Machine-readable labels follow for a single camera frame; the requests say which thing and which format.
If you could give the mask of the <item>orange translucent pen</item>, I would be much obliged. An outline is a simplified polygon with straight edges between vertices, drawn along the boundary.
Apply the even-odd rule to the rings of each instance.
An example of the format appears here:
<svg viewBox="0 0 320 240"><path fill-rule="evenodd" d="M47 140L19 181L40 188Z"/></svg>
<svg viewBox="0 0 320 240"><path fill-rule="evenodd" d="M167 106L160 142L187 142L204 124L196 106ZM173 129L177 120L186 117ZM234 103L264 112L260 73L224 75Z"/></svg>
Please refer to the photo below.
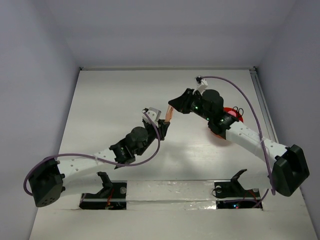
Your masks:
<svg viewBox="0 0 320 240"><path fill-rule="evenodd" d="M174 113L174 108L171 105L168 105L166 114L165 114L165 119L164 122L165 123L169 123L173 117L173 113Z"/></svg>

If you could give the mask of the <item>pink round eraser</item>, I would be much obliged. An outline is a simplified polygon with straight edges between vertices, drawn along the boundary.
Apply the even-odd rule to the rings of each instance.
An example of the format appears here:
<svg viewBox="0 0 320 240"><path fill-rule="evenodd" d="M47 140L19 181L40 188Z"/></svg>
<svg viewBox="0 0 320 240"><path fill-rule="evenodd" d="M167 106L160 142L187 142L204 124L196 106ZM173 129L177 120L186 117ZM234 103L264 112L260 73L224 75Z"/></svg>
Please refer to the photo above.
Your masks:
<svg viewBox="0 0 320 240"><path fill-rule="evenodd" d="M229 113L230 115L236 117L236 118L239 118L239 117L240 117L240 115L239 115L237 112L229 111L228 113Z"/></svg>

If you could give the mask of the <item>black scissors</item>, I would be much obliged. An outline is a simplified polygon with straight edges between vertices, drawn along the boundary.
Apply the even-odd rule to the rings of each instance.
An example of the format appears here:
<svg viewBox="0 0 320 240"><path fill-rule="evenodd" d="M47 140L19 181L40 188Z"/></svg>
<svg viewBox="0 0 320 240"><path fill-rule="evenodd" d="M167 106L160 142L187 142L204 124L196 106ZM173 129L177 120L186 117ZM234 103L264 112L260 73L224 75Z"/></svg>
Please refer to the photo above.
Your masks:
<svg viewBox="0 0 320 240"><path fill-rule="evenodd" d="M240 117L242 117L244 115L244 109L241 108L241 107L235 106L235 107L232 108L232 111L235 112L235 116L237 118L240 118Z"/></svg>

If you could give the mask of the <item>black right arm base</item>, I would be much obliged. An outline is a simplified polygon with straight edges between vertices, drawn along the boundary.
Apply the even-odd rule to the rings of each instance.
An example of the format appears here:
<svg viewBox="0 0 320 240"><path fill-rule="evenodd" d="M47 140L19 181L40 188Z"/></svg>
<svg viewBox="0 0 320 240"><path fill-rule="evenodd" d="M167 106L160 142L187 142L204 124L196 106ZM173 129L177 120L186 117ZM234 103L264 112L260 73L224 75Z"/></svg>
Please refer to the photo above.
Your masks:
<svg viewBox="0 0 320 240"><path fill-rule="evenodd" d="M245 190L238 181L240 176L246 171L247 169L240 170L230 180L215 181L211 194L218 199L244 199L245 197L253 197L253 199L256 200L259 199L261 196L258 190Z"/></svg>

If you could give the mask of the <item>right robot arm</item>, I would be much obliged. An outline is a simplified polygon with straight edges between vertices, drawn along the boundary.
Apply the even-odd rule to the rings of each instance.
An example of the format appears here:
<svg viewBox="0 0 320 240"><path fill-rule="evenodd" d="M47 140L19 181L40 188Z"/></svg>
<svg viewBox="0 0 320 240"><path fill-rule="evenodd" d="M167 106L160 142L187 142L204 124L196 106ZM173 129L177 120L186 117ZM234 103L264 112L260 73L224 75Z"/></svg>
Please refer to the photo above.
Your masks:
<svg viewBox="0 0 320 240"><path fill-rule="evenodd" d="M208 128L217 136L237 144L266 163L271 187L282 196L290 197L309 177L304 151L274 142L245 126L224 108L224 100L213 89L199 92L186 89L168 104L182 114L194 113L207 120Z"/></svg>

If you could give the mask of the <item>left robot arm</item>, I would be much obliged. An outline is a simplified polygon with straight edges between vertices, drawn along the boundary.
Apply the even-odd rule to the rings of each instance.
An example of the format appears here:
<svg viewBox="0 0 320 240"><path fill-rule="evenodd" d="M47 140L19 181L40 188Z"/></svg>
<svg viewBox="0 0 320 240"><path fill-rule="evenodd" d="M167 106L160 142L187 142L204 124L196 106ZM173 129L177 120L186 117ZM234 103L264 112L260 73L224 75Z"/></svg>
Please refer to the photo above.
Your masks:
<svg viewBox="0 0 320 240"><path fill-rule="evenodd" d="M47 207L60 197L81 193L85 197L93 196L97 199L114 197L116 187L110 180L106 167L112 165L115 169L122 167L136 167L152 160L159 148L146 160L135 162L136 156L141 156L148 147L157 141L160 143L166 137L170 122L164 119L148 122L137 126L125 138L109 147L114 154L114 161L107 160L105 151L94 155L81 153L63 153L44 158L35 165L23 181L26 194L34 199L36 207ZM85 190L85 184L72 187L71 184L82 177L94 174L97 182L93 186L94 193Z"/></svg>

